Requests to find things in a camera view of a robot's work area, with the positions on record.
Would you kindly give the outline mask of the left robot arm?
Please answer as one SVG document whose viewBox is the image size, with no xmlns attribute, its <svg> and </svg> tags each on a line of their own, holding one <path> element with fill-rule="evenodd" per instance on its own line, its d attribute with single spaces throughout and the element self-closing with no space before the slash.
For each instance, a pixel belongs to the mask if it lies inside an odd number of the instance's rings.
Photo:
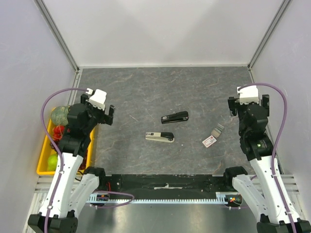
<svg viewBox="0 0 311 233">
<path fill-rule="evenodd" d="M 36 233 L 74 233 L 78 216 L 91 193 L 105 189 L 104 169 L 88 167 L 76 188 L 76 174 L 91 142 L 90 134 L 98 124 L 112 125 L 115 107 L 105 114 L 107 93 L 87 90 L 80 103 L 69 107 L 68 124 L 58 143 L 55 174 L 39 212 L 31 214 L 29 227 Z"/>
</svg>

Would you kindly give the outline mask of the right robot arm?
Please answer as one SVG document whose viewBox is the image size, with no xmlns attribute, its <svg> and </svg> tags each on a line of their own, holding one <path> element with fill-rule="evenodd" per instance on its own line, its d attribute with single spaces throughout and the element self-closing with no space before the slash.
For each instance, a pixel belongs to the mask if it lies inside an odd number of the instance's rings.
<svg viewBox="0 0 311 233">
<path fill-rule="evenodd" d="M 269 116 L 269 95 L 247 103 L 229 97 L 231 116 L 239 118 L 240 147 L 255 171 L 261 191 L 253 185 L 242 166 L 227 168 L 223 187 L 238 191 L 257 220 L 259 233 L 309 233 L 311 224 L 295 210 L 272 158 L 273 143 L 266 133 Z"/>
</svg>

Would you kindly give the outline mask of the silver and black stapler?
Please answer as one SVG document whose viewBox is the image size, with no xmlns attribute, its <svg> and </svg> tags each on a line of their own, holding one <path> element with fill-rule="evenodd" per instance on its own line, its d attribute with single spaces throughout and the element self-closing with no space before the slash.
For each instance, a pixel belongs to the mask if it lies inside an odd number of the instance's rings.
<svg viewBox="0 0 311 233">
<path fill-rule="evenodd" d="M 159 141 L 159 142 L 174 142 L 174 134 L 171 132 L 147 132 L 145 134 L 146 140 Z"/>
</svg>

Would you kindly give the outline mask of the red white staple box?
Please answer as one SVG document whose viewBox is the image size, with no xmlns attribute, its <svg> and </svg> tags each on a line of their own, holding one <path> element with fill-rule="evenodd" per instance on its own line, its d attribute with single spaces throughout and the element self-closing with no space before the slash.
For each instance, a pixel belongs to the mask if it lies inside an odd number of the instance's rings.
<svg viewBox="0 0 311 233">
<path fill-rule="evenodd" d="M 217 138 L 221 135 L 222 131 L 224 130 L 224 126 L 221 124 L 218 124 L 211 132 L 211 135 L 206 138 L 202 143 L 203 145 L 208 148 L 211 145 L 213 145 L 216 141 Z"/>
</svg>

